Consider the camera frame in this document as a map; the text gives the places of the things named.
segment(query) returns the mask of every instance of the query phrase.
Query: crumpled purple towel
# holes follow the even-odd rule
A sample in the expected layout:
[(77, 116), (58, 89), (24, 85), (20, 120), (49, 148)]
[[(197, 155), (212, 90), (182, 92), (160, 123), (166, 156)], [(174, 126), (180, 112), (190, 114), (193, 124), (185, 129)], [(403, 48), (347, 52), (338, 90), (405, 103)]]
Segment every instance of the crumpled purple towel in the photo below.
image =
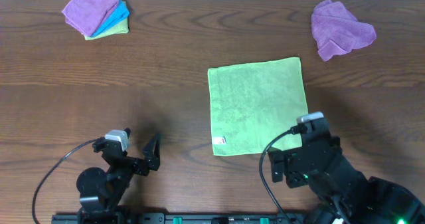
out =
[(119, 0), (71, 0), (62, 13), (69, 25), (87, 37), (112, 14)]
[(366, 47), (377, 38), (372, 25), (358, 22), (341, 2), (331, 0), (314, 8), (311, 30), (323, 61)]

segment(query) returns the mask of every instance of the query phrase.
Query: wooden table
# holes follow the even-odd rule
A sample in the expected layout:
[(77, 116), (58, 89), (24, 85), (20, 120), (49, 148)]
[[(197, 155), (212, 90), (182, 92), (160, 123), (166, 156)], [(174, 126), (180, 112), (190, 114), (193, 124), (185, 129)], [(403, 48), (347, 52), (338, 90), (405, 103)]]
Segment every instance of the wooden table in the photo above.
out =
[[(341, 0), (378, 39), (329, 62), (310, 27), (322, 0), (126, 0), (130, 33), (95, 41), (64, 22), (69, 1), (0, 0), (0, 223), (32, 223), (33, 192), (58, 159), (125, 127), (131, 156), (156, 132), (163, 145), (159, 171), (135, 177), (122, 203), (275, 213), (259, 155), (213, 156), (207, 68), (291, 56), (309, 110), (328, 117), (354, 167), (425, 201), (425, 0)], [(76, 178), (92, 166), (107, 168), (87, 147), (53, 173), (37, 201), (42, 223), (78, 210)], [(308, 187), (271, 186), (286, 209), (318, 203)]]

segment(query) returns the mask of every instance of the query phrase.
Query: cloth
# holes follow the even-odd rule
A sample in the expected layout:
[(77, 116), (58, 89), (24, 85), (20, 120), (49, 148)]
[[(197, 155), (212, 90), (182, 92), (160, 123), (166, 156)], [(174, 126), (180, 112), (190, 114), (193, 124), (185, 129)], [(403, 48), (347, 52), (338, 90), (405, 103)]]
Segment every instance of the cloth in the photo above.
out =
[(91, 36), (106, 21), (119, 0), (71, 0), (62, 13), (69, 25), (83, 35)]
[(97, 35), (95, 37), (87, 37), (84, 35), (84, 38), (86, 39), (86, 41), (91, 41), (94, 39), (107, 37), (108, 35), (127, 34), (127, 33), (128, 33), (128, 18), (125, 18), (124, 20), (120, 21), (118, 24), (114, 25), (111, 29), (108, 29), (107, 31), (103, 32), (100, 35)]
[(323, 61), (366, 47), (377, 38), (372, 25), (358, 22), (341, 2), (331, 0), (322, 1), (314, 8), (311, 30)]
[[(212, 150), (217, 156), (257, 154), (308, 113), (298, 57), (208, 69)], [(273, 147), (301, 146), (287, 135)]]
[(120, 3), (118, 4), (115, 11), (112, 12), (108, 19), (106, 19), (106, 21), (101, 24), (96, 31), (94, 31), (92, 37), (102, 34), (103, 32), (107, 31), (108, 29), (111, 29), (114, 25), (118, 24), (120, 21), (128, 17), (130, 12), (126, 7), (126, 4), (122, 0), (119, 1)]

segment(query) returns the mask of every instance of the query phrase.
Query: green towel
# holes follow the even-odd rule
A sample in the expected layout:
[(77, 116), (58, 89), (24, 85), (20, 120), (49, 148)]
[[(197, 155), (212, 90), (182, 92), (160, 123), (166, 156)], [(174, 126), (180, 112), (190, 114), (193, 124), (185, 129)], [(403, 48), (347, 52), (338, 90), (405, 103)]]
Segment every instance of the green towel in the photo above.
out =
[(128, 33), (128, 17), (124, 20), (118, 22), (116, 25), (108, 29), (107, 31), (100, 33), (99, 35), (96, 35), (95, 37), (87, 37), (84, 35), (84, 38), (86, 41), (91, 41), (94, 39), (99, 39), (102, 37), (107, 37), (108, 35), (114, 35), (114, 34), (127, 34)]
[[(257, 154), (308, 113), (298, 57), (208, 69), (212, 149), (217, 156)], [(288, 135), (273, 147), (301, 146)]]

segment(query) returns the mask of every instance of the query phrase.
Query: blue cloth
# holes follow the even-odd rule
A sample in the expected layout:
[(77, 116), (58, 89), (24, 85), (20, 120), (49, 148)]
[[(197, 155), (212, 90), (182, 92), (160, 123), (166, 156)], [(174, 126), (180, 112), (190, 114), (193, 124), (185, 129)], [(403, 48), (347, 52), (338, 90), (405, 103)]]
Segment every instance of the blue cloth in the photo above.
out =
[(93, 33), (91, 37), (95, 37), (108, 29), (112, 28), (114, 25), (118, 24), (120, 21), (128, 17), (130, 12), (128, 11), (126, 4), (122, 0), (118, 4), (114, 12), (106, 19), (106, 21), (99, 26), (99, 28)]

